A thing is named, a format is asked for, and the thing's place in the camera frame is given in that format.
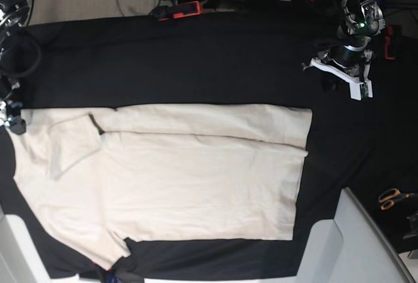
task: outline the robotic hand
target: robotic hand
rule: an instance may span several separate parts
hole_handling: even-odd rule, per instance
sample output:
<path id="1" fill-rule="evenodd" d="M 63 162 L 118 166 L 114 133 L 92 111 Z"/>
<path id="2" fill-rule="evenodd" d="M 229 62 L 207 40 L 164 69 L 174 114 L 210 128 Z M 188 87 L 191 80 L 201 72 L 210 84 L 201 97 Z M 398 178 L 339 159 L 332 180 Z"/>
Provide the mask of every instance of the robotic hand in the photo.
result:
<path id="1" fill-rule="evenodd" d="M 337 5 L 341 17 L 338 39 L 302 66 L 304 70 L 316 67 L 347 82 L 352 99 L 373 97 L 368 73 L 374 53 L 367 46 L 385 28 L 383 13 L 376 0 L 337 0 Z"/>
<path id="2" fill-rule="evenodd" d="M 29 38 L 38 56 L 34 64 L 22 72 L 11 71 L 10 67 L 5 66 L 5 59 L 21 44 L 22 40 L 19 38 L 23 37 L 22 27 L 28 15 L 27 0 L 0 0 L 0 125 L 19 135 L 26 132 L 26 124 L 20 116 L 22 103 L 16 97 L 16 90 L 20 87 L 18 79 L 28 75 L 39 65 L 40 47 L 34 39 L 25 36 Z"/>

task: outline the black cloth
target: black cloth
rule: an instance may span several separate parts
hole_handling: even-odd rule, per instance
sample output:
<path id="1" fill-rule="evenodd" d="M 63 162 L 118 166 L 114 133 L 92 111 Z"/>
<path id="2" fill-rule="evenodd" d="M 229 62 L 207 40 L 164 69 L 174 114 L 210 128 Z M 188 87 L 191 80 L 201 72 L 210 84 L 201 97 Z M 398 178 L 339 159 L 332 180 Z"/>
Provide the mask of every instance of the black cloth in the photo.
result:
<path id="1" fill-rule="evenodd" d="M 301 71 L 300 63 L 317 53 L 315 39 L 332 37 L 335 29 L 309 14 L 285 10 L 31 28 L 45 51 L 41 67 L 24 84 L 27 107 L 269 103 L 313 111 L 293 241 L 127 240 L 132 256 L 119 260 L 115 269 L 183 280 L 294 276 L 311 227 L 334 216 L 342 188 L 351 187 L 375 215 L 377 197 L 386 188 L 418 190 L 416 41 L 404 39 L 392 63 L 375 60 L 375 97 L 360 102 L 349 98 L 346 85 L 324 93 L 319 71 Z M 42 232 L 13 182 L 7 134 L 0 141 L 7 156 L 0 159 L 0 202 L 6 213 L 25 220 L 50 275 L 91 269 L 88 260 Z M 388 235 L 399 231 L 385 217 L 381 223 Z"/>

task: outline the orange scissors handle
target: orange scissors handle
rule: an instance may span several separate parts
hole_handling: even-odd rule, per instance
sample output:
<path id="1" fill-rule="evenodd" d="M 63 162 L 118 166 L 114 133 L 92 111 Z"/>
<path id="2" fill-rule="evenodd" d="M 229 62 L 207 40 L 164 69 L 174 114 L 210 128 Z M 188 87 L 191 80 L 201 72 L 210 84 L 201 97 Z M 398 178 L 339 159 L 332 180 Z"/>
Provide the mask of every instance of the orange scissors handle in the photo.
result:
<path id="1" fill-rule="evenodd" d="M 416 197 L 418 193 L 401 193 L 397 188 L 391 188 L 379 196 L 379 203 L 381 210 L 392 208 L 396 203 L 409 198 Z"/>

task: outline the white surface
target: white surface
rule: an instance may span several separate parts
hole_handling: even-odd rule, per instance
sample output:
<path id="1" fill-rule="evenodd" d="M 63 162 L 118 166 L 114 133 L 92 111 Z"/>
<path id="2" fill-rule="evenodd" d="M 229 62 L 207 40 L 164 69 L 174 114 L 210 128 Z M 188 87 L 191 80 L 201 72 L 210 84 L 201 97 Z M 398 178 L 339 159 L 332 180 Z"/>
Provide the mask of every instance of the white surface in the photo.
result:
<path id="1" fill-rule="evenodd" d="M 73 276 L 71 278 L 58 278 L 51 280 L 51 283 L 81 283 L 78 276 Z"/>
<path id="2" fill-rule="evenodd" d="M 295 276 L 289 278 L 266 278 L 262 280 L 212 281 L 216 283 L 295 283 Z M 174 281 L 146 278 L 145 283 L 209 283 L 208 281 Z"/>
<path id="3" fill-rule="evenodd" d="M 300 283 L 415 282 L 349 189 L 342 191 L 334 222 L 336 227 L 329 234 L 311 233 L 306 249 L 314 247 L 315 251 L 304 253 L 298 283 L 299 278 Z M 338 251 L 329 249 L 338 248 L 339 238 L 342 247 Z"/>
<path id="4" fill-rule="evenodd" d="M 405 263 L 405 266 L 408 268 L 415 281 L 418 281 L 418 259 L 408 259 L 409 254 L 409 252 L 404 252 L 399 256 Z"/>
<path id="5" fill-rule="evenodd" d="M 0 220 L 0 282 L 49 281 L 24 221 L 18 216 L 4 216 Z"/>

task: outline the electronic equipment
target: electronic equipment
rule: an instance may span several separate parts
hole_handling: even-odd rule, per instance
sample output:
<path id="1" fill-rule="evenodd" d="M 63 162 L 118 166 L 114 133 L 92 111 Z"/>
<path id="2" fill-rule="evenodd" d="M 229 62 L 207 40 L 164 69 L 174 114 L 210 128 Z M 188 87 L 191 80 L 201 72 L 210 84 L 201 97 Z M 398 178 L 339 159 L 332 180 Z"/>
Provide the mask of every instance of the electronic equipment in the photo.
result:
<path id="1" fill-rule="evenodd" d="M 332 74 L 349 84 L 352 99 L 373 97 L 372 82 L 368 78 L 374 57 L 367 49 L 373 36 L 385 29 L 385 19 L 377 0 L 335 0 L 334 14 L 340 19 L 336 40 L 312 58 L 309 67 Z"/>
<path id="2" fill-rule="evenodd" d="M 316 67 L 334 75 L 334 79 L 347 82 L 353 99 L 373 97 L 368 73 L 374 53 L 367 47 L 372 37 L 385 28 L 382 11 L 376 0 L 331 1 L 334 1 L 333 14 L 341 21 L 337 39 L 303 67 Z M 313 12 L 329 13 L 315 8 L 310 0 L 305 2 Z M 20 116 L 23 104 L 17 96 L 19 79 L 30 75 L 42 59 L 39 44 L 22 29 L 29 11 L 27 0 L 0 0 L 0 125 L 16 134 L 26 132 L 25 121 Z M 17 71 L 8 63 L 16 54 L 20 57 L 24 45 L 34 55 L 33 62 Z"/>

